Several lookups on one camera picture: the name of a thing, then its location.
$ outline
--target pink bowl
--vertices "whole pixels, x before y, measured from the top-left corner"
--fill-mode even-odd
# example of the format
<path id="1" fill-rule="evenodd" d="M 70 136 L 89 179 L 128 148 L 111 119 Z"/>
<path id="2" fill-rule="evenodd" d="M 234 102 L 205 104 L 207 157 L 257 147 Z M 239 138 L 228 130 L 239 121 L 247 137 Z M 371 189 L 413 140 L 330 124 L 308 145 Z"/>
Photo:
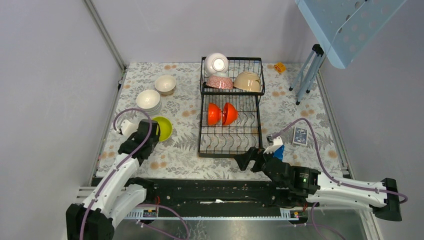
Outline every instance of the pink bowl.
<path id="1" fill-rule="evenodd" d="M 228 76 L 212 75 L 207 80 L 206 85 L 216 89 L 233 89 L 233 81 Z"/>

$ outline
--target gray wall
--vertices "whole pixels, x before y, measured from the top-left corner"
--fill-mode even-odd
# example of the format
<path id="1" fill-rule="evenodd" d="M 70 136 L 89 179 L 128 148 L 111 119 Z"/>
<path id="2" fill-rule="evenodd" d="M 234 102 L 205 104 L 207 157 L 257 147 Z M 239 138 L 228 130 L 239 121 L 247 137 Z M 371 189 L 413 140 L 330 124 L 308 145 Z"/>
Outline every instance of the gray wall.
<path id="1" fill-rule="evenodd" d="M 58 240 L 120 71 L 82 1 L 0 1 L 0 239 Z"/>
<path id="2" fill-rule="evenodd" d="M 94 0 L 128 62 L 199 62 L 220 52 L 304 62 L 316 43 L 294 0 Z"/>
<path id="3" fill-rule="evenodd" d="M 347 69 L 321 68 L 356 178 L 397 180 L 403 221 L 385 240 L 422 239 L 424 1 L 409 0 Z"/>

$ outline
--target tripod leg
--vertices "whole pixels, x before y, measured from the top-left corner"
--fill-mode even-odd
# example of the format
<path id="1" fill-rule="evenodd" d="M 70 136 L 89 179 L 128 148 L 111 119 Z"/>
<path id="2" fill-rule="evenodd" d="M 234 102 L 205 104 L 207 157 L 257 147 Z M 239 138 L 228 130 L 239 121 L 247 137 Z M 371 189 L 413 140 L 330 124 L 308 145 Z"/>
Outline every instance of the tripod leg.
<path id="1" fill-rule="evenodd" d="M 289 91 L 292 91 L 296 85 L 298 84 L 298 81 L 300 80 L 300 82 L 302 82 L 303 80 L 303 76 L 304 76 L 304 70 L 306 68 L 306 66 L 308 65 L 309 61 L 312 58 L 312 55 L 314 54 L 314 51 L 311 51 L 309 56 L 307 57 L 305 63 L 303 64 L 302 68 L 300 69 L 299 73 L 297 74 L 296 79 L 294 80 L 294 82 L 290 85 L 290 88 L 288 89 Z"/>
<path id="2" fill-rule="evenodd" d="M 307 88 L 309 87 L 310 84 L 310 76 L 314 75 L 312 72 L 315 71 L 317 69 L 318 63 L 320 62 L 321 58 L 318 57 L 318 55 L 316 55 L 313 58 L 313 61 L 309 67 L 309 70 L 307 71 L 306 77 L 305 77 L 305 81 L 303 82 L 303 84 L 300 86 L 300 90 L 297 92 L 297 101 L 296 101 L 296 105 L 299 105 L 301 103 L 301 100 L 307 90 Z"/>
<path id="3" fill-rule="evenodd" d="M 316 69 L 314 70 L 314 74 L 312 75 L 312 78 L 310 79 L 310 84 L 309 84 L 309 86 L 307 87 L 307 90 L 306 90 L 307 94 L 311 92 L 312 84 L 315 81 L 315 78 L 318 74 L 318 70 L 320 70 L 321 64 L 324 62 L 324 59 L 325 58 L 323 56 L 321 56 L 321 58 L 319 59 L 318 65 L 316 65 Z"/>

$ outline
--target beige bowl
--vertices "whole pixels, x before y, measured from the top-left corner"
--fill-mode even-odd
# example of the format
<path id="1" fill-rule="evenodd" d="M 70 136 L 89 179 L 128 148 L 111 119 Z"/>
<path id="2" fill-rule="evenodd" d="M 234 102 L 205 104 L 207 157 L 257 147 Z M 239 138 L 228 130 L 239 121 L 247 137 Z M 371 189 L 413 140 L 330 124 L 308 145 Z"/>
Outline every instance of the beige bowl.
<path id="1" fill-rule="evenodd" d="M 260 93 L 261 79 L 254 72 L 244 71 L 235 78 L 233 86 L 241 90 Z"/>
<path id="2" fill-rule="evenodd" d="M 162 95 L 171 95 L 175 91 L 177 81 L 175 77 L 171 75 L 163 75 L 156 79 L 154 87 Z"/>

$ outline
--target blue tripod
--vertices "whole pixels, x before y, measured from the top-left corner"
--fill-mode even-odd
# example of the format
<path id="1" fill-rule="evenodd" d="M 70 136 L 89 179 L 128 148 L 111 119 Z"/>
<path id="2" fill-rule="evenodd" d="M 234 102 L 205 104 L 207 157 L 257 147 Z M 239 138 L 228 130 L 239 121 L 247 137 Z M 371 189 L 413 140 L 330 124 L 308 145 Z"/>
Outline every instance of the blue tripod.
<path id="1" fill-rule="evenodd" d="M 315 53 L 315 56 L 313 57 L 310 67 L 306 75 L 304 76 L 304 70 L 306 66 L 308 65 L 309 61 L 311 60 L 312 55 L 314 55 L 314 53 Z M 297 75 L 296 80 L 294 80 L 294 82 L 291 84 L 290 88 L 288 89 L 289 91 L 292 91 L 296 87 L 298 82 L 300 81 L 300 89 L 296 94 L 297 95 L 296 105 L 301 104 L 301 100 L 304 97 L 305 93 L 308 94 L 311 92 L 312 84 L 314 83 L 318 70 L 320 69 L 321 64 L 323 63 L 325 59 L 323 55 L 324 55 L 324 51 L 321 48 L 321 46 L 319 44 L 313 45 L 312 51 L 310 52 L 305 63 L 300 69 L 300 72 Z"/>

